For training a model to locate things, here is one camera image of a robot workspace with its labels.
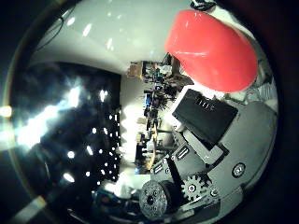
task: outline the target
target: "white ceiling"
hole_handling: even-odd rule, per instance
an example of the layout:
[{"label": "white ceiling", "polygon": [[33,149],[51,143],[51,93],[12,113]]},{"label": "white ceiling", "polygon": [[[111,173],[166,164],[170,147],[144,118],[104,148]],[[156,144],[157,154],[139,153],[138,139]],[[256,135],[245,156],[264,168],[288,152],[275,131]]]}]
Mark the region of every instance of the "white ceiling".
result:
[{"label": "white ceiling", "polygon": [[[172,22],[191,0],[85,0],[67,16],[61,32],[34,54],[31,64],[82,63],[125,74],[130,62],[161,61]],[[234,23],[217,8],[214,16]],[[44,37],[43,45],[58,30]]]}]

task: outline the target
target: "small gear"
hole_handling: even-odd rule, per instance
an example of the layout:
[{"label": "small gear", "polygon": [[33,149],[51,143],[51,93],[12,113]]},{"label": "small gear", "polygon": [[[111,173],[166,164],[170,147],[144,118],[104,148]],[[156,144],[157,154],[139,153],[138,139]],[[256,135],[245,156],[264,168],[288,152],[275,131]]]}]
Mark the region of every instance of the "small gear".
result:
[{"label": "small gear", "polygon": [[193,201],[202,197],[202,193],[206,192],[205,181],[200,176],[193,175],[188,176],[187,180],[183,180],[182,192],[185,198],[189,201]]}]

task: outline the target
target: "screw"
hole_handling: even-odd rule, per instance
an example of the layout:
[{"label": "screw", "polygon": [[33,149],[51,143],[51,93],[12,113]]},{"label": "screw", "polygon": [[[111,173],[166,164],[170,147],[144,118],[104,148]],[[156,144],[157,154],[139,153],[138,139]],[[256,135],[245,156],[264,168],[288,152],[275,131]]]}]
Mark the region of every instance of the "screw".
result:
[{"label": "screw", "polygon": [[189,192],[195,192],[195,190],[196,190],[196,186],[195,185],[188,186],[188,191]]},{"label": "screw", "polygon": [[239,178],[240,176],[242,176],[245,172],[245,164],[244,163],[239,163],[237,164],[234,169],[233,169],[233,177],[235,178]]},{"label": "screw", "polygon": [[213,190],[211,191],[211,195],[212,195],[213,197],[216,197],[216,196],[218,195],[218,190],[217,190],[217,189],[213,189]]}]

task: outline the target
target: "red object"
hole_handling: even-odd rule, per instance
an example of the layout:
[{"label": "red object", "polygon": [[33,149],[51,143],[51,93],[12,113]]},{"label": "red object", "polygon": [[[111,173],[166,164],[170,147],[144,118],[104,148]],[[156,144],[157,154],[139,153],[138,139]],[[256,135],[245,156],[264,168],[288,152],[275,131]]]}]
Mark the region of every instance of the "red object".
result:
[{"label": "red object", "polygon": [[179,12],[165,50],[195,81],[215,91],[246,89],[257,76],[257,58],[237,29],[195,10]]}]

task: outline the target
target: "wire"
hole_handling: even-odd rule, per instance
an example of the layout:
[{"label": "wire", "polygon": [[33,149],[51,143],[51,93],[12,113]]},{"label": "wire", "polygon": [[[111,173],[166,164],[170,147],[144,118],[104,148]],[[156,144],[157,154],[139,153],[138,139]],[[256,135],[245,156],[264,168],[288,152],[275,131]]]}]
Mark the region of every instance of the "wire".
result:
[{"label": "wire", "polygon": [[56,26],[54,26],[52,29],[50,29],[50,30],[48,30],[46,33],[45,33],[45,35],[47,35],[47,34],[49,34],[49,33],[51,33],[53,30],[55,30],[59,25],[60,25],[60,27],[59,27],[59,29],[58,29],[58,31],[55,33],[55,35],[50,39],[50,40],[48,40],[45,44],[43,44],[42,46],[40,46],[40,47],[37,47],[36,48],[36,52],[37,51],[39,51],[39,50],[41,50],[41,49],[43,49],[43,48],[45,48],[61,31],[62,31],[62,29],[63,29],[63,27],[64,27],[64,22],[65,22],[65,20],[72,14],[72,12],[74,11],[74,9],[75,9],[75,7],[76,7],[76,5],[74,5],[73,7],[72,7],[72,9],[70,10],[70,12],[68,13],[68,15],[65,17],[65,19],[61,16],[61,17],[59,17],[59,19],[58,20],[61,20],[61,23],[60,24],[58,24],[58,25],[56,25]]},{"label": "wire", "polygon": [[39,50],[45,48],[61,32],[61,30],[63,29],[63,26],[64,26],[64,18],[60,17],[60,19],[62,20],[62,23],[61,23],[58,31],[56,32],[56,34],[50,40],[48,40],[45,44],[43,44],[42,46],[37,48],[36,51],[39,51]]}]

